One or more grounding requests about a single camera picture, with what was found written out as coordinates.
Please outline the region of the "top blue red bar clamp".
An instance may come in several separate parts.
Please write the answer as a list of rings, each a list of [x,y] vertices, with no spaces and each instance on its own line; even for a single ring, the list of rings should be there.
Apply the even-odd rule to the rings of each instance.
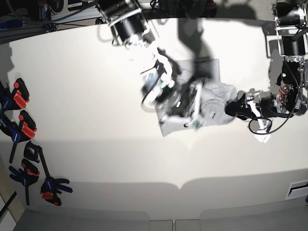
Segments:
[[[14,89],[6,88],[0,84],[0,117],[2,118],[6,111],[20,110],[26,107],[29,102],[29,92],[25,82],[18,78],[14,82]]]

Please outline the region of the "long black bar clamp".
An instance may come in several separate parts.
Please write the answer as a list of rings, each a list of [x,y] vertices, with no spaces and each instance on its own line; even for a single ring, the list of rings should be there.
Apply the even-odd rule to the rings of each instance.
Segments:
[[[45,180],[41,186],[40,194],[42,199],[55,205],[61,206],[62,201],[58,196],[62,192],[72,193],[73,189],[68,187],[70,181],[65,178],[54,178],[51,176],[43,154],[43,149],[29,141],[24,149],[24,158],[36,163],[41,163],[45,174]]]

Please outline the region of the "grey T-shirt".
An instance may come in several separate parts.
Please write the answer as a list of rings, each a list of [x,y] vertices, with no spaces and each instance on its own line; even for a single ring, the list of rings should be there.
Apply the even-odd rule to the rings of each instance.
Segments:
[[[220,81],[218,59],[181,60],[178,62],[175,86],[170,94],[163,98],[163,102],[155,105],[159,126],[163,136],[184,129],[191,129],[191,124],[160,124],[163,114],[177,103],[182,93],[182,87],[195,80],[203,80],[201,95],[201,111],[204,127],[225,125],[234,120],[233,116],[225,113],[225,106],[237,97],[237,90],[233,85]]]

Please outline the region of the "blue red bar clamp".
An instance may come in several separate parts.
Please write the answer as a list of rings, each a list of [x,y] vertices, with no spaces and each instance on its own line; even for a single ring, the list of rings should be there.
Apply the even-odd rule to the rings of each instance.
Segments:
[[[20,110],[26,107],[29,102],[29,92],[25,82],[18,78],[14,82],[14,89],[6,88],[0,84],[0,117],[2,118],[6,111]]]
[[[6,115],[0,120],[1,131],[9,136],[13,141],[13,146],[9,158],[9,163],[13,163],[17,145],[21,142],[29,141],[35,136],[37,131],[36,123],[26,110],[22,110],[19,114],[19,123],[11,121]]]

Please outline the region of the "lower left blue bar clamp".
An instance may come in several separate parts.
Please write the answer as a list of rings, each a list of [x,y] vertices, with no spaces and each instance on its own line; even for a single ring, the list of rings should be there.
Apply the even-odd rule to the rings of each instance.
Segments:
[[[21,183],[25,188],[26,205],[30,205],[29,187],[35,184],[40,175],[38,168],[27,159],[22,159],[21,167],[18,170],[9,166],[10,178]]]

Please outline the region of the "black flat bar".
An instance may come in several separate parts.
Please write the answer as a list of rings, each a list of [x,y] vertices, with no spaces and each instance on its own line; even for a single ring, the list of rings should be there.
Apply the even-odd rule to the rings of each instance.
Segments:
[[[12,201],[15,199],[16,196],[17,192],[14,192],[9,198],[9,200],[4,204],[3,208],[0,211],[0,217],[2,217],[4,213],[8,210],[9,205],[12,203]]]

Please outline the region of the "white label with black mark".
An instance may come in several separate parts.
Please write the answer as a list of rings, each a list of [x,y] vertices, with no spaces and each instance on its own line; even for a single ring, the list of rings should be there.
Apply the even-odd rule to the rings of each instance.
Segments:
[[[306,197],[308,194],[308,180],[293,182],[290,184],[286,194],[286,200]]]

